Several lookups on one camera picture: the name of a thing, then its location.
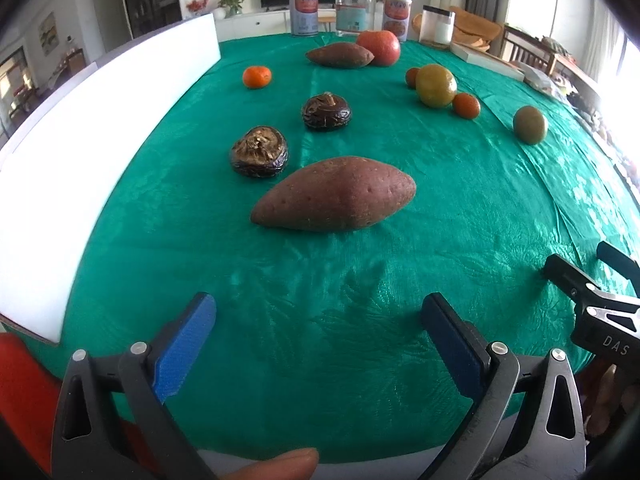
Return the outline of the right hand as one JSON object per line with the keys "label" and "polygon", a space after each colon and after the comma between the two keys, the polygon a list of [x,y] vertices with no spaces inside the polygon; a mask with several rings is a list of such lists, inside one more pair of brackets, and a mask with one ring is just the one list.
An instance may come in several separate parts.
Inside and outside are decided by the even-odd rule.
{"label": "right hand", "polygon": [[593,408],[586,417],[586,435],[600,437],[612,425],[614,413],[620,408],[628,415],[639,404],[639,382],[615,364],[610,365],[600,379]]}

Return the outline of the left hand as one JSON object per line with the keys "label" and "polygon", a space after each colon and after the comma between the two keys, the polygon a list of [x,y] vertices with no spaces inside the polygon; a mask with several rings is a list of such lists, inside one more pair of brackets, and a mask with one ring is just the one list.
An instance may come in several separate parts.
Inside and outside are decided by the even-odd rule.
{"label": "left hand", "polygon": [[308,480],[316,471],[319,453],[315,448],[300,448],[245,466],[224,480]]}

